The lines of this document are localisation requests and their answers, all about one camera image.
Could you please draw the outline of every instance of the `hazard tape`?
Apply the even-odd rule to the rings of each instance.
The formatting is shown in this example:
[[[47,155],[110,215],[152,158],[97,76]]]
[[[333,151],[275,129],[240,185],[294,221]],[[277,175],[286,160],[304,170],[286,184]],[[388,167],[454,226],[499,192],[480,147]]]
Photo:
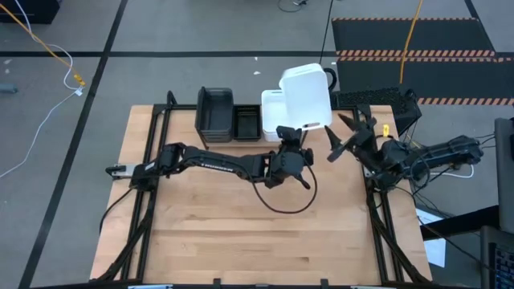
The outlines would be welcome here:
[[[379,21],[379,20],[382,20],[382,21],[412,21],[413,19],[412,18],[332,18],[332,21],[335,22],[335,21]],[[434,20],[434,21],[437,21],[437,20],[478,20],[477,18],[472,18],[472,17],[458,17],[458,18],[418,18],[418,21],[421,20],[421,21],[430,21],[430,20]]]
[[[503,61],[511,61],[512,58],[492,58],[492,57],[473,57],[473,58],[457,58],[457,57],[406,57],[406,62],[452,62],[452,63],[482,63],[482,62],[493,62],[502,63]],[[402,57],[352,57],[342,56],[337,61],[375,61],[375,62],[399,62],[402,61]]]
[[[513,105],[511,98],[420,98],[418,104],[445,104],[445,105]]]
[[[402,56],[401,50],[343,50],[339,56]],[[489,50],[416,50],[408,51],[408,57],[492,57],[494,51]]]

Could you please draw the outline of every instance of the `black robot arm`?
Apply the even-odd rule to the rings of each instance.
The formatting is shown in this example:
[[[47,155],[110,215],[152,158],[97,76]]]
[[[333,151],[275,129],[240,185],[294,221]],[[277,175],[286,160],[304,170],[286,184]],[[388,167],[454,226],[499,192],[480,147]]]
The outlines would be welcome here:
[[[339,117],[355,133],[344,144],[325,127],[332,153],[329,161],[335,161],[345,150],[350,151],[369,171],[369,179],[377,190],[389,191],[401,179],[421,180],[430,169],[442,165],[459,166],[477,164],[483,156],[480,142],[467,136],[458,136],[448,142],[412,149],[398,140],[384,142],[380,149],[376,146],[373,126],[377,121],[355,122],[347,116]]]
[[[294,177],[310,189],[301,173],[304,166],[313,165],[313,154],[311,149],[300,147],[301,129],[279,126],[277,133],[282,139],[278,152],[242,157],[213,153],[183,143],[166,144],[155,160],[134,167],[130,187],[151,190],[157,186],[158,177],[169,177],[197,166],[234,173],[251,183],[263,182],[269,189],[282,184],[288,177]],[[112,175],[115,169],[107,168],[106,171]]]

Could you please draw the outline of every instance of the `black plastic bin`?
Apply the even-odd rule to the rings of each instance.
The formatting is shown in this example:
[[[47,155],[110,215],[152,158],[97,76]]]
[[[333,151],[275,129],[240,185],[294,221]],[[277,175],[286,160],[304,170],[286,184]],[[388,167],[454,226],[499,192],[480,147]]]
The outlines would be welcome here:
[[[229,88],[201,88],[198,92],[195,128],[205,142],[230,142],[234,97]]]
[[[257,141],[261,138],[260,105],[234,106],[234,139]]]

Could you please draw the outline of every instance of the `gray floor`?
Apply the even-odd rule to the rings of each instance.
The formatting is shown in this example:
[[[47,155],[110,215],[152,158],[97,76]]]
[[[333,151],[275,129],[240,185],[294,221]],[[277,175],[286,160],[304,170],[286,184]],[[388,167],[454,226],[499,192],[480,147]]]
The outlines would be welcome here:
[[[514,51],[514,3],[474,0],[493,45]],[[120,0],[63,0],[50,26],[34,25],[48,43],[70,51],[102,51]],[[329,0],[311,0],[299,13],[278,11],[275,0],[128,0],[114,51],[318,51]],[[411,17],[412,0],[335,1],[333,17]],[[463,0],[426,0],[422,17],[469,17]],[[41,51],[17,26],[0,23],[0,51]],[[334,49],[331,29],[326,50]],[[47,111],[70,92],[62,85],[66,68],[51,58],[0,59],[0,82],[16,83],[15,96],[0,95],[0,172],[22,160]],[[258,103],[264,89],[278,87],[282,70],[317,62],[313,57],[111,58],[92,110],[32,286],[84,282],[98,241],[98,222],[111,181],[104,168],[118,158],[130,106],[154,104],[173,90],[183,104],[196,102],[202,86],[230,87],[240,104]],[[333,67],[335,59],[324,59]],[[76,58],[88,83],[98,59]],[[18,285],[43,219],[84,103],[73,97],[44,126],[27,163],[0,179],[0,288]],[[512,107],[422,106],[414,138],[433,144],[460,134],[492,132],[496,117]],[[461,214],[497,203],[494,150],[476,166],[471,180],[441,177],[422,193],[441,210]],[[434,268],[445,283],[466,283],[472,262],[449,249],[448,268]]]

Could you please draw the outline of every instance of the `wooden table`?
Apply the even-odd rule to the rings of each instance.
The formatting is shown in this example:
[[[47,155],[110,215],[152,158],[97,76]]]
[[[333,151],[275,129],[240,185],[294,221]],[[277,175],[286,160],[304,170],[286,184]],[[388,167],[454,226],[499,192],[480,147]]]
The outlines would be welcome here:
[[[132,107],[120,163],[141,163],[151,111],[151,106]],[[352,132],[336,113],[331,128],[345,140]],[[378,132],[383,124],[396,132],[389,106],[372,107],[372,113]],[[172,111],[167,143],[183,142],[201,148],[194,117],[195,111]],[[157,135],[160,126],[157,124]],[[302,214],[271,212],[249,183],[230,173],[190,168],[170,179],[162,178],[144,281],[199,284],[221,278],[225,284],[294,285],[320,284],[320,279],[328,279],[331,285],[380,284],[361,165],[350,153],[334,163],[326,161],[329,143],[323,129],[309,132],[304,147],[314,151],[312,169],[319,190],[313,205]],[[243,155],[268,152],[269,148],[211,150]],[[307,170],[303,175],[313,185]],[[128,180],[113,182],[109,204],[127,190],[128,184]],[[292,178],[274,189],[257,186],[268,203],[282,210],[303,207],[313,192]],[[409,189],[406,181],[400,186]],[[92,278],[104,273],[125,245],[135,195],[129,195],[105,220]],[[411,196],[395,190],[389,199],[398,245],[430,279]],[[389,278],[394,279],[387,245],[384,251]]]

